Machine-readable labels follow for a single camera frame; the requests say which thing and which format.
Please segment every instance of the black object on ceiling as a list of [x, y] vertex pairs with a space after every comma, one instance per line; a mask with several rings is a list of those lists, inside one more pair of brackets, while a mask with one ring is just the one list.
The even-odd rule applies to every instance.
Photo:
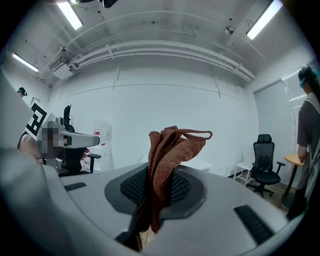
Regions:
[[[80, 3], [89, 3], [95, 0], [79, 0]], [[112, 7], [118, 0], [98, 0], [100, 3], [103, 4], [104, 8]]]

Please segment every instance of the dark gray shirt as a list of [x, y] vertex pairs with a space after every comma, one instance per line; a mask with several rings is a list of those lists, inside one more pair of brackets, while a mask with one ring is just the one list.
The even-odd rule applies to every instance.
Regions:
[[320, 114], [308, 101], [302, 104], [299, 111], [297, 143], [302, 147], [309, 146], [315, 152], [320, 138]]

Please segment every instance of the black pants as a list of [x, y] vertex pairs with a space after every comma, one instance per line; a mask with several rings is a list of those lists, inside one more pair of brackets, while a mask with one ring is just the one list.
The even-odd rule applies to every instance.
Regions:
[[286, 217], [291, 221], [295, 217], [302, 214], [307, 207], [307, 199], [305, 198], [306, 189], [297, 189], [295, 191], [294, 199], [291, 208]]

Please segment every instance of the round wooden table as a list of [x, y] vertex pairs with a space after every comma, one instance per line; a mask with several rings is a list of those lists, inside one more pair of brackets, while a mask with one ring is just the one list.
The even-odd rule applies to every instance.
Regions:
[[292, 183], [294, 182], [298, 166], [302, 167], [302, 166], [304, 166], [304, 164], [302, 162], [300, 162], [297, 154], [288, 154], [284, 158], [287, 162], [294, 165], [289, 184], [288, 184], [284, 194], [281, 197], [281, 201], [282, 201], [283, 205], [285, 207], [287, 207], [288, 209], [290, 209], [290, 207], [294, 201], [295, 195], [293, 193], [289, 193], [289, 191], [291, 189]]

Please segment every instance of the knitted brown cloth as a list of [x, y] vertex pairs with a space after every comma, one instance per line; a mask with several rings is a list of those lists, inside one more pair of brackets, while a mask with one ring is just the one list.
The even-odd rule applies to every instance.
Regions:
[[[209, 133], [207, 138], [189, 133]], [[146, 196], [137, 209], [137, 227], [143, 232], [151, 225], [156, 233], [160, 228], [159, 213], [170, 205], [169, 186], [171, 173], [181, 162], [194, 158], [212, 137], [211, 131], [178, 129], [176, 126], [165, 128], [161, 133], [149, 134], [151, 147], [148, 157], [148, 176]]]

